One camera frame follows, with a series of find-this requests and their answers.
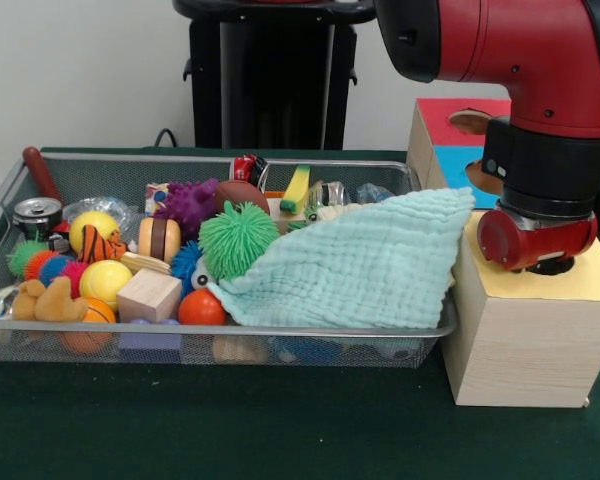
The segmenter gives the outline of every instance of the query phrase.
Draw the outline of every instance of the green toy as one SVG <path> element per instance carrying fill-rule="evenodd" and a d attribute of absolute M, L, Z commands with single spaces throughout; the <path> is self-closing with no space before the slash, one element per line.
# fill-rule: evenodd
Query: green toy
<path fill-rule="evenodd" d="M 48 247 L 45 243 L 36 242 L 35 240 L 27 240 L 19 244 L 14 252 L 7 257 L 9 260 L 9 271 L 14 277 L 23 278 L 24 268 L 29 263 L 31 257 L 47 249 Z"/>
<path fill-rule="evenodd" d="M 217 279 L 241 277 L 280 234 L 273 219 L 252 203 L 240 211 L 224 203 L 224 213 L 200 227 L 198 245 L 204 251 L 205 265 Z"/>

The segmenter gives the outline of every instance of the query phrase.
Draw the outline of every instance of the yellow plush toy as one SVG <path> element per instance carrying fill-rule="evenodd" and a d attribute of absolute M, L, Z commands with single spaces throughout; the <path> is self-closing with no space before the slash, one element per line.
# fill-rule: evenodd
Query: yellow plush toy
<path fill-rule="evenodd" d="M 71 299 L 71 280 L 56 278 L 45 290 L 39 280 L 29 280 L 20 285 L 13 301 L 14 320 L 41 322 L 81 322 L 89 310 L 84 298 Z"/>

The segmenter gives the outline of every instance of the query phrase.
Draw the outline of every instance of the yellow ball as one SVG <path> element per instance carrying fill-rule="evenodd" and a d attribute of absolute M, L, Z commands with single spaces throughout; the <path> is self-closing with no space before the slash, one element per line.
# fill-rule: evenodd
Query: yellow ball
<path fill-rule="evenodd" d="M 71 222 L 71 228 L 69 229 L 69 243 L 76 253 L 82 251 L 82 227 L 85 225 L 93 225 L 96 227 L 100 235 L 106 240 L 109 239 L 115 230 L 120 229 L 118 222 L 116 222 L 109 214 L 103 212 L 85 212 L 78 215 L 76 219 Z"/>
<path fill-rule="evenodd" d="M 115 260 L 103 260 L 90 265 L 80 278 L 80 296 L 102 300 L 118 311 L 118 291 L 133 274 L 131 270 Z"/>

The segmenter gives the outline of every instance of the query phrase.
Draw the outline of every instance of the black cable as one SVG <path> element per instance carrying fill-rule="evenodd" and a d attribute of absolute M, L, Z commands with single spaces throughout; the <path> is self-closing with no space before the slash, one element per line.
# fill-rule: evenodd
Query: black cable
<path fill-rule="evenodd" d="M 159 147 L 160 146 L 160 142 L 162 142 L 162 137 L 164 137 L 165 134 L 168 135 L 169 138 L 171 139 L 171 145 L 173 145 L 174 148 L 177 148 L 178 147 L 178 141 L 176 140 L 176 136 L 168 128 L 163 128 L 162 130 L 160 130 L 160 133 L 158 134 L 158 137 L 156 138 L 156 141 L 154 142 L 153 146 L 154 147 Z"/>

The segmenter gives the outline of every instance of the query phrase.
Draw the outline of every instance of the wire mesh basket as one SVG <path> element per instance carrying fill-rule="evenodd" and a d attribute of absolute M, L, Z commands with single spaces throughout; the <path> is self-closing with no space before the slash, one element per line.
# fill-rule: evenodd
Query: wire mesh basket
<path fill-rule="evenodd" d="M 232 158 L 128 154 L 45 153 L 67 203 L 115 193 L 138 205 L 147 183 L 228 178 Z M 267 190 L 284 190 L 295 167 L 312 177 L 339 180 L 349 191 L 372 182 L 395 194 L 418 188 L 401 162 L 268 158 Z M 38 196 L 20 162 L 0 189 L 0 289 L 13 284 L 6 255 L 21 238 L 13 207 Z M 135 229 L 127 232 L 134 237 Z M 181 325 L 14 322 L 0 319 L 0 361 L 178 363 L 418 367 L 438 338 L 450 334 L 457 313 L 450 295 L 435 329 L 308 329 Z"/>

